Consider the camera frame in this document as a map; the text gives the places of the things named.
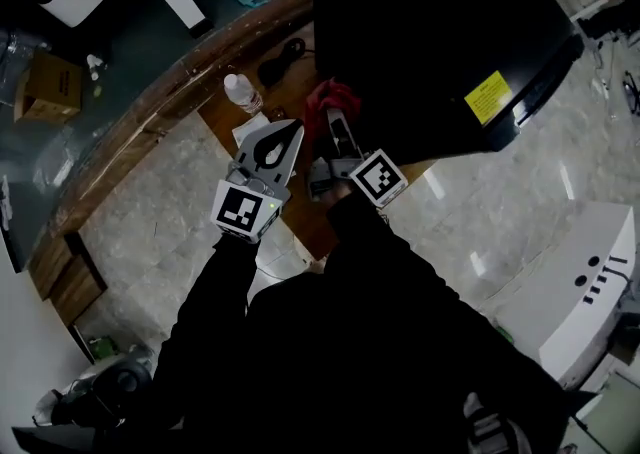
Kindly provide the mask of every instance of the person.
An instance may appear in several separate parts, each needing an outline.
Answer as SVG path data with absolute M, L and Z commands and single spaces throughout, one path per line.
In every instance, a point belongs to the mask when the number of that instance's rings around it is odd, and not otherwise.
M 156 425 L 184 417 L 198 450 L 558 452 L 560 386 L 363 194 L 341 183 L 325 201 L 339 244 L 324 274 L 248 309 L 258 245 L 222 236 L 162 346 Z

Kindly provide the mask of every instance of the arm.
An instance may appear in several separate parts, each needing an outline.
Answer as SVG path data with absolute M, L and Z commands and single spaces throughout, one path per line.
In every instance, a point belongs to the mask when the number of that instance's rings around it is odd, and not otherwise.
M 171 427 L 184 416 L 198 353 L 215 352 L 214 377 L 232 372 L 239 348 L 247 292 L 256 272 L 258 244 L 223 235 L 216 251 L 180 307 L 170 338 L 162 344 L 153 379 L 154 427 Z
M 503 413 L 527 435 L 533 452 L 555 452 L 569 419 L 564 391 L 538 364 L 517 351 L 482 315 L 460 301 L 426 260 L 397 237 L 373 205 L 358 192 L 328 212 L 340 240 L 325 274 L 381 285 L 390 307 L 424 332 L 425 345 L 457 374 L 464 395 Z

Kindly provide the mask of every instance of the floor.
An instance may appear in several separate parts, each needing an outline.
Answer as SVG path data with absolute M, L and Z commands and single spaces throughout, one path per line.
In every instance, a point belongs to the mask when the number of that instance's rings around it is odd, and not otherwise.
M 640 118 L 620 84 L 624 70 L 640 75 L 640 52 L 608 41 L 601 57 L 585 51 L 505 150 L 438 161 L 385 209 L 394 231 L 488 315 L 557 246 L 585 201 L 640 205 Z M 83 334 L 159 349 L 220 235 L 208 215 L 228 161 L 194 113 L 94 213 L 81 234 L 109 290 L 79 320 Z M 276 223 L 251 296 L 310 261 Z

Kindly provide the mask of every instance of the small bottle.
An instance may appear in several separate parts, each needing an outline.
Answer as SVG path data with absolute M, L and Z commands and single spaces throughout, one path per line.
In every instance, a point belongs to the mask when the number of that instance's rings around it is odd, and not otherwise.
M 253 116 L 262 109 L 263 102 L 256 90 L 244 74 L 229 74 L 224 78 L 224 91 L 229 100 L 240 106 Z

